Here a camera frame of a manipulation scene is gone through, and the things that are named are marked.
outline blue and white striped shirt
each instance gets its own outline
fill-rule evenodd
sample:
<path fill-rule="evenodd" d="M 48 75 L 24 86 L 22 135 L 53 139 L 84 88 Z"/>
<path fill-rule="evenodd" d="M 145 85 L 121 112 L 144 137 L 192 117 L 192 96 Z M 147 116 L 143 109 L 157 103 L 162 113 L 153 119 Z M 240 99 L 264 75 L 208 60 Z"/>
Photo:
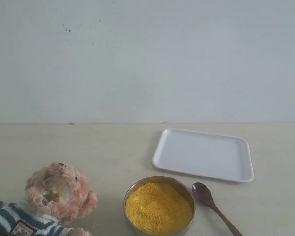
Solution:
<path fill-rule="evenodd" d="M 18 236 L 66 236 L 71 228 L 49 215 L 37 215 L 24 203 L 0 201 L 0 230 Z"/>

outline metal bowl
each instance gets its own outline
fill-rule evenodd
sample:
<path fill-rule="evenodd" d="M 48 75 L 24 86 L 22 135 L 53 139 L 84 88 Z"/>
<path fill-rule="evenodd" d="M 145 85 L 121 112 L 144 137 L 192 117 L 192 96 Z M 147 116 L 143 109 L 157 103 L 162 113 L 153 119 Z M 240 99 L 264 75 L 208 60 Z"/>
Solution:
<path fill-rule="evenodd" d="M 192 197 L 192 194 L 190 193 L 190 191 L 188 190 L 188 188 L 182 184 L 181 182 L 179 182 L 176 179 L 173 178 L 169 178 L 169 177 L 165 177 L 165 176 L 151 176 L 151 177 L 147 177 L 144 179 L 139 180 L 138 182 L 136 182 L 135 184 L 133 184 L 129 190 L 127 191 L 125 197 L 124 197 L 124 201 L 123 201 L 123 211 L 124 211 L 124 215 L 126 218 L 126 221 L 128 223 L 128 225 L 130 226 L 130 228 L 132 229 L 132 231 L 135 233 L 135 235 L 137 236 L 156 236 L 156 235 L 152 235 L 149 233 L 146 233 L 140 229 L 138 229 L 135 225 L 132 224 L 132 222 L 129 220 L 127 212 L 126 212 L 126 202 L 128 197 L 131 195 L 131 193 L 133 193 L 137 188 L 141 187 L 142 185 L 146 184 L 146 183 L 165 183 L 170 185 L 173 189 L 175 189 L 182 197 L 184 197 L 188 203 L 190 204 L 191 210 L 192 210 L 192 217 L 191 220 L 189 222 L 189 224 L 181 229 L 179 232 L 175 233 L 175 234 L 171 234 L 171 235 L 166 235 L 166 236 L 183 236 L 187 233 L 187 231 L 190 229 L 193 220 L 194 220 L 194 216 L 195 216 L 195 203 Z"/>

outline rectangular tray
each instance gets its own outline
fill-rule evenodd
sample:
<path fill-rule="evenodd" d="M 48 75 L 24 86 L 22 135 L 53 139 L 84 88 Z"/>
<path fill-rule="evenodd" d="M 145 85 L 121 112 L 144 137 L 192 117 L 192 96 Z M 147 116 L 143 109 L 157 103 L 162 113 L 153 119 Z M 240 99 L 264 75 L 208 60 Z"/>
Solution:
<path fill-rule="evenodd" d="M 254 178 L 248 142 L 234 136 L 169 128 L 152 162 L 164 170 L 233 182 Z"/>

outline shirt patch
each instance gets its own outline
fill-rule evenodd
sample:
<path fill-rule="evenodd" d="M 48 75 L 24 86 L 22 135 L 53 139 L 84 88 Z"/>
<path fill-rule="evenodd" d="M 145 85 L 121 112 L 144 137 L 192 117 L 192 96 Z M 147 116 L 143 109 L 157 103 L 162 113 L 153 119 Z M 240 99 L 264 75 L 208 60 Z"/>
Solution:
<path fill-rule="evenodd" d="M 36 229 L 26 224 L 23 220 L 16 222 L 15 227 L 11 230 L 11 234 L 17 236 L 31 236 L 36 233 Z"/>

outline table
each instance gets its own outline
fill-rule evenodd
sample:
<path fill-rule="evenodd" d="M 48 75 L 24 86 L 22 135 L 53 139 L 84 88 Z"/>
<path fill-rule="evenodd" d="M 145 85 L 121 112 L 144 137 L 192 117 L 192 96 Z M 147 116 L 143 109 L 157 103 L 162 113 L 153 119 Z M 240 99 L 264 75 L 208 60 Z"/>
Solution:
<path fill-rule="evenodd" d="M 251 183 L 231 183 L 159 170 L 152 156 L 169 127 L 245 138 L 254 169 Z M 244 235 L 295 236 L 294 124 L 99 124 L 0 125 L 0 199 L 20 201 L 25 181 L 43 165 L 75 165 L 97 191 L 99 206 L 76 220 L 94 236 L 131 236 L 123 216 L 128 188 L 152 175 L 174 177 L 188 187 L 206 184 L 220 210 Z M 187 236 L 230 236 L 223 221 L 196 202 Z"/>

